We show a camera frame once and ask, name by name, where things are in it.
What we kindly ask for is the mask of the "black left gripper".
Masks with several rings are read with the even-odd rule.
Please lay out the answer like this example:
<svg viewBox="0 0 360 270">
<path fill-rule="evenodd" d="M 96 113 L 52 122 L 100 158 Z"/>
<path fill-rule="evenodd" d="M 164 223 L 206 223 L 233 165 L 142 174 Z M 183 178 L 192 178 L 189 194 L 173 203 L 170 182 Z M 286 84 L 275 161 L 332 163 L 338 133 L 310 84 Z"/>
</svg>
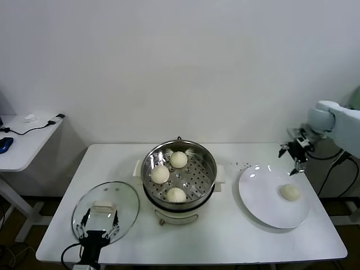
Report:
<svg viewBox="0 0 360 270">
<path fill-rule="evenodd" d="M 79 243 L 84 248 L 89 246 L 98 248 L 105 247 L 110 244 L 110 239 L 114 239 L 120 230 L 118 211 L 116 210 L 114 213 L 109 214 L 108 218 L 112 218 L 112 222 L 111 227 L 109 227 L 106 231 L 86 231 L 86 225 L 90 216 L 90 211 L 91 209 L 88 208 L 85 215 L 83 215 L 80 224 L 76 225 Z"/>
</svg>

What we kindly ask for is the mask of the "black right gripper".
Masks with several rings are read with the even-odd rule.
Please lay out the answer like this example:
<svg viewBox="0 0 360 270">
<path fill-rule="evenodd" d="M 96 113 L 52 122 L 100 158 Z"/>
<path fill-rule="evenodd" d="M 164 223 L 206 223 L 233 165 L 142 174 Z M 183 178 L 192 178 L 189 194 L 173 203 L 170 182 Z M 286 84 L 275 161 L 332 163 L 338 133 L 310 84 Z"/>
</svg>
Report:
<svg viewBox="0 0 360 270">
<path fill-rule="evenodd" d="M 305 162 L 307 162 L 305 149 L 297 141 L 291 141 L 280 145 L 278 158 L 281 158 L 286 152 L 289 152 L 294 159 L 294 168 L 289 173 L 289 176 L 303 173 L 305 171 Z"/>
</svg>

